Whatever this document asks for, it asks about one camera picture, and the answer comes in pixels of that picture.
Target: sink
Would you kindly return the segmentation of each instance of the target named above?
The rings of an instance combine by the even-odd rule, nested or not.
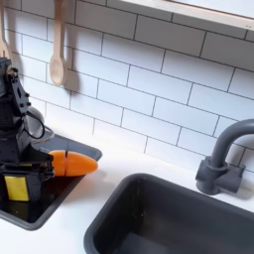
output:
[[[87,254],[253,254],[254,213],[132,175],[87,229],[84,248]]]

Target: wooden spoon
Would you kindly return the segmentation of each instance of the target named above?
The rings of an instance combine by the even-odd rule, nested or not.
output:
[[[64,60],[64,13],[65,0],[55,0],[55,40],[54,54],[50,63],[51,78],[55,85],[61,85],[66,80]]]
[[[4,35],[4,0],[0,0],[0,58],[11,58],[11,51]]]

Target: faucet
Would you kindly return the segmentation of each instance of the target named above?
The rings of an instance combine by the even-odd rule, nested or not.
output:
[[[196,187],[201,192],[208,195],[238,192],[245,167],[232,169],[225,159],[233,142],[249,134],[254,134],[254,119],[239,121],[221,133],[211,156],[201,161],[197,171]]]

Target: white subway tile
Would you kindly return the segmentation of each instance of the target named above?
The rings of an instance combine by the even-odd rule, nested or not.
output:
[[[198,84],[193,86],[189,105],[236,120],[254,118],[254,101]]]
[[[147,137],[123,128],[95,120],[94,136],[106,139],[111,145],[124,146],[143,153]]]
[[[23,55],[49,63],[53,56],[53,43],[36,39],[29,36],[23,36]],[[72,49],[64,47],[64,57],[67,68],[71,68]]]
[[[179,147],[191,150],[193,152],[211,156],[216,141],[217,139],[213,137],[183,128],[178,145]],[[243,151],[243,147],[232,145],[226,158],[226,162],[238,166]]]
[[[47,70],[47,83],[53,84],[50,75],[50,65]],[[98,78],[78,73],[76,71],[67,70],[67,80],[62,86],[68,90],[75,91],[90,97],[96,98],[98,88]]]
[[[223,116],[219,117],[218,124],[214,133],[214,137],[218,138],[219,135],[230,125],[236,123],[237,121],[225,118]]]
[[[5,28],[44,40],[47,38],[46,18],[13,9],[5,9]]]
[[[81,51],[74,51],[73,69],[79,72],[126,85],[129,65]]]
[[[248,31],[246,40],[254,42],[254,31]]]
[[[233,67],[167,51],[163,73],[216,89],[227,90],[232,78]]]
[[[4,0],[4,6],[21,10],[21,0]]]
[[[48,40],[54,41],[54,21],[48,20]],[[65,24],[64,44],[66,46],[100,55],[102,33]]]
[[[158,10],[155,8],[150,8],[150,7],[146,7],[146,6],[138,5],[138,4],[132,4],[132,3],[118,1],[118,0],[108,0],[107,6],[113,7],[119,10],[124,10],[127,12],[141,14],[141,15],[156,18],[156,19],[161,19],[166,21],[171,21],[172,19],[172,13],[170,12]]]
[[[214,137],[219,137],[219,135],[230,125],[236,123],[237,121],[225,118],[220,116],[219,120],[218,120],[218,124],[217,124],[217,128],[214,134]],[[244,147],[248,147],[250,149],[254,149],[254,135],[246,135],[243,136],[239,139],[237,139],[235,142],[235,144],[244,146]]]
[[[26,58],[17,54],[12,54],[13,66],[19,70],[20,74],[46,81],[46,63]]]
[[[92,135],[93,118],[47,103],[46,123],[58,133]]]
[[[254,70],[254,44],[231,37],[207,33],[201,57]]]
[[[229,92],[254,99],[254,72],[237,68]]]
[[[123,113],[122,127],[173,145],[177,144],[180,133],[180,127],[177,125],[127,109]]]
[[[253,174],[253,172],[244,171],[241,187],[247,191],[251,191],[251,192],[254,191],[254,174]]]
[[[241,165],[246,166],[247,170],[254,172],[254,151],[253,150],[246,149],[241,161]]]
[[[165,49],[199,56],[204,31],[147,17],[138,17],[135,39]]]
[[[191,16],[185,16],[180,14],[174,15],[173,22],[194,28],[200,28],[206,31],[211,31],[226,36],[237,37],[240,39],[244,39],[246,33],[246,30],[241,28],[231,27],[224,24],[201,20]]]
[[[155,96],[107,81],[99,81],[98,99],[152,115]]]
[[[31,96],[52,104],[69,108],[70,92],[51,84],[36,81],[24,76],[24,86]]]
[[[160,71],[164,50],[119,37],[104,35],[102,55],[127,64]]]
[[[47,18],[55,17],[55,1],[54,0],[22,0],[22,10]],[[65,7],[65,20],[74,23],[75,0],[67,0]]]
[[[120,125],[123,109],[84,95],[71,93],[70,109],[109,123]]]
[[[107,0],[85,0],[85,2],[89,2],[92,4],[106,5]]]
[[[76,2],[77,25],[132,39],[137,15],[103,6]]]
[[[180,167],[197,171],[204,156],[149,138],[146,154]]]
[[[22,53],[22,41],[21,34],[17,34],[8,30],[5,30],[5,40],[8,43],[10,49],[14,53]]]
[[[32,107],[38,109],[44,116],[46,116],[46,102],[40,99],[36,99],[33,97],[29,98],[29,101],[32,103]]]
[[[226,163],[238,166],[242,159],[244,148],[233,144],[226,157]]]
[[[131,66],[128,86],[177,102],[187,103],[191,83]]]
[[[157,98],[154,117],[211,135],[218,116],[179,103]]]

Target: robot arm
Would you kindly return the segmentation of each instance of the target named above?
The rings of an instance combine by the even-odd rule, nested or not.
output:
[[[36,116],[28,111],[29,106],[18,71],[11,68],[10,60],[1,58],[0,200],[37,201],[44,180],[54,176],[54,157],[32,146],[27,115]]]

